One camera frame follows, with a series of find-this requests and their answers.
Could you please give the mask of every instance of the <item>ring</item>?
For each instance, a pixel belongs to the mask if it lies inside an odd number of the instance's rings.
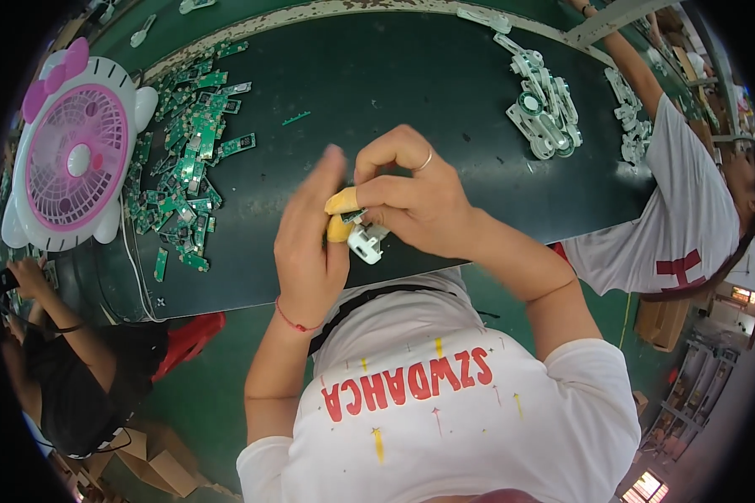
[[[422,166],[420,166],[420,167],[418,167],[416,169],[413,169],[412,171],[422,171],[423,169],[425,169],[425,166],[427,166],[427,164],[431,162],[432,158],[433,158],[433,150],[428,149],[428,158],[425,161],[425,163]]]

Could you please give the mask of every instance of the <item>pink bow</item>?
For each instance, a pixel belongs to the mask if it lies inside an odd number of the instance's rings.
[[[54,66],[46,79],[37,80],[28,87],[28,92],[22,100],[22,118],[26,122],[33,122],[47,97],[58,91],[66,80],[70,80],[87,69],[88,61],[87,39],[80,37],[73,40],[64,54],[62,63]]]

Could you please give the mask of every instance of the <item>green floor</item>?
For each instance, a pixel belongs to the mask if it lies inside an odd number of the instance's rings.
[[[481,268],[465,266],[463,279],[473,306],[500,316],[485,316],[487,327],[509,333],[530,351],[534,350],[531,329],[523,304],[510,297],[501,285]],[[614,290],[603,297],[584,286],[588,307],[604,338],[621,346],[629,368],[632,389],[649,399],[641,416],[641,426],[656,418],[659,403],[668,392],[671,369],[681,362],[685,345],[677,344],[674,353],[661,353],[633,332],[637,312],[636,296]],[[211,483],[240,494],[235,459],[245,446],[246,424],[243,415],[243,383],[260,338],[271,319],[272,306],[251,307],[227,313],[227,324],[194,360],[181,364],[162,381],[143,403],[139,417],[169,424],[199,460],[202,474]],[[310,377],[310,366],[306,380]],[[119,458],[104,471],[104,479],[131,503],[158,503],[174,497],[138,480]],[[199,488],[187,501],[213,503],[232,501],[211,488]]]

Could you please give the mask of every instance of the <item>black t-shirt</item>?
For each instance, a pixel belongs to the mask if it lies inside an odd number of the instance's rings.
[[[151,392],[151,376],[167,354],[167,330],[160,324],[97,332],[117,359],[108,393],[64,336],[45,341],[30,329],[22,346],[29,376],[42,391],[42,434],[69,456],[87,456],[112,438]]]

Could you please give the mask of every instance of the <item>red plastic stool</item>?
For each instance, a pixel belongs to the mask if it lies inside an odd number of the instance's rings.
[[[157,373],[151,377],[151,382],[159,381],[162,377],[183,361],[192,360],[201,353],[204,346],[226,325],[226,315],[223,312],[213,312],[194,317],[187,325],[168,331],[168,354],[159,364]]]

